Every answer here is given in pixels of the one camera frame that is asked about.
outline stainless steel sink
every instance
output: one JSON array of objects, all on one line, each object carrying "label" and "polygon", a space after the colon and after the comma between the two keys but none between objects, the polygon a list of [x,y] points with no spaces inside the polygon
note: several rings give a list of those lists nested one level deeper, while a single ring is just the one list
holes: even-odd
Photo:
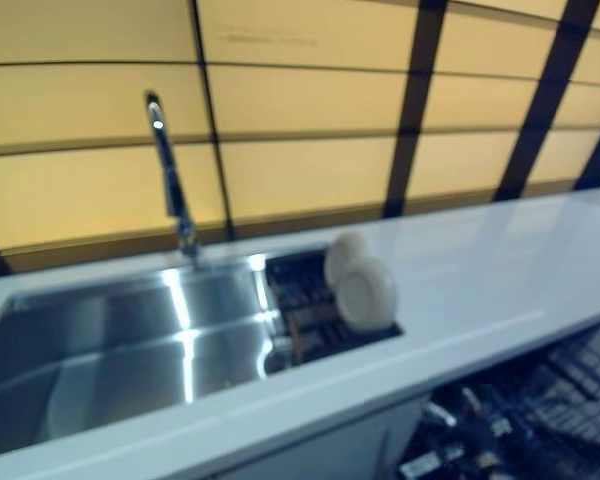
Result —
[{"label": "stainless steel sink", "polygon": [[13,298],[0,453],[264,378],[280,321],[264,257]]}]

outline dish rack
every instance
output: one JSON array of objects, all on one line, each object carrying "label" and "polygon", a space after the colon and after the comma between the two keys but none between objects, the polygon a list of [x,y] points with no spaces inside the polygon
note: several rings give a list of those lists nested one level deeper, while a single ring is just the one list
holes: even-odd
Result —
[{"label": "dish rack", "polygon": [[[324,277],[325,250],[312,250],[267,261],[267,282],[282,314],[277,338],[290,340],[292,364],[312,362],[402,334],[390,328],[360,334],[338,313],[333,292]],[[268,370],[282,368],[273,357]]]},{"label": "dish rack", "polygon": [[425,412],[401,478],[496,478],[476,465],[488,451],[500,478],[600,480],[599,340],[588,329],[436,390],[428,408],[457,423]]}]

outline backsplash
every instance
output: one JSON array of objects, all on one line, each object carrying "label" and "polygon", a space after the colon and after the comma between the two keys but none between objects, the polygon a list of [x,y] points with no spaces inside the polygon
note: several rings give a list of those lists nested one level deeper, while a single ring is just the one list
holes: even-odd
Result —
[{"label": "backsplash", "polygon": [[214,239],[599,185],[597,3],[0,0],[0,251],[164,247],[148,89]]}]

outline faucet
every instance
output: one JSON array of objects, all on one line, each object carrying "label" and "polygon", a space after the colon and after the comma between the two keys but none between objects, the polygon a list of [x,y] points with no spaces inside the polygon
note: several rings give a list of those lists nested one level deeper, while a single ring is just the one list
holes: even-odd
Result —
[{"label": "faucet", "polygon": [[178,243],[180,251],[191,258],[194,264],[197,264],[200,250],[196,225],[193,223],[187,203],[182,193],[182,186],[176,169],[175,157],[171,149],[169,137],[167,136],[167,125],[160,99],[152,92],[146,93],[147,113],[149,115],[149,126],[153,132],[153,139],[158,149],[160,165],[164,179],[164,191],[167,198],[167,215],[175,217],[176,233],[178,234]]}]

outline cabinet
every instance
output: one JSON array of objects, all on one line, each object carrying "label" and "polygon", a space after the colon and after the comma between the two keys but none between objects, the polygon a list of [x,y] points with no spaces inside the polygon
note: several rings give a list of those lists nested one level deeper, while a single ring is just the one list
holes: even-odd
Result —
[{"label": "cabinet", "polygon": [[222,480],[369,480],[394,472],[428,395],[352,420],[217,476]]}]

